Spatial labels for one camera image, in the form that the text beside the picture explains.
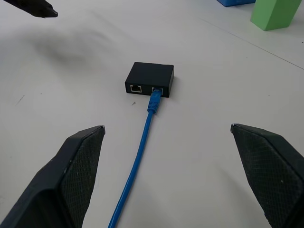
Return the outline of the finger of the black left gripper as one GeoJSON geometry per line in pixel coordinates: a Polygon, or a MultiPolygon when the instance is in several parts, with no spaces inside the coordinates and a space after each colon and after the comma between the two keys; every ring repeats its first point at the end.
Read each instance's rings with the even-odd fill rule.
{"type": "Polygon", "coordinates": [[[37,18],[56,18],[58,13],[45,0],[6,0],[7,3],[37,18]]]}

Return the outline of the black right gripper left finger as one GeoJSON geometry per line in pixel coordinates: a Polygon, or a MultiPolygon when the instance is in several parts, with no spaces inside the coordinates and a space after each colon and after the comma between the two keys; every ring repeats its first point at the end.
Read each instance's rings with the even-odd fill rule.
{"type": "Polygon", "coordinates": [[[68,137],[33,177],[1,223],[2,228],[80,228],[92,197],[103,125],[68,137]]]}

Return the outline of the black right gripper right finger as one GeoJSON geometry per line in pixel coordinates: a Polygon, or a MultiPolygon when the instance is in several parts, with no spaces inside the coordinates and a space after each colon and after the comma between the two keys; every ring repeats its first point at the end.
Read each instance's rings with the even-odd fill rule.
{"type": "Polygon", "coordinates": [[[273,228],[304,226],[304,158],[282,136],[232,124],[247,181],[273,228]]]}

